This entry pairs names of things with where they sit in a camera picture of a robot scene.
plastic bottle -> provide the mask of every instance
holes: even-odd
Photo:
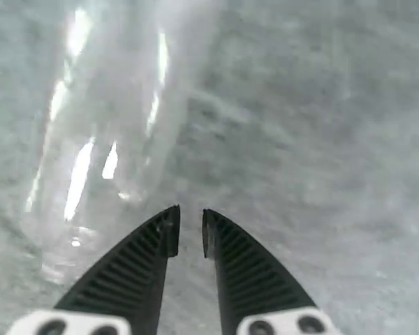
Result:
[[[91,0],[68,12],[22,231],[64,283],[157,187],[211,41],[208,0]]]

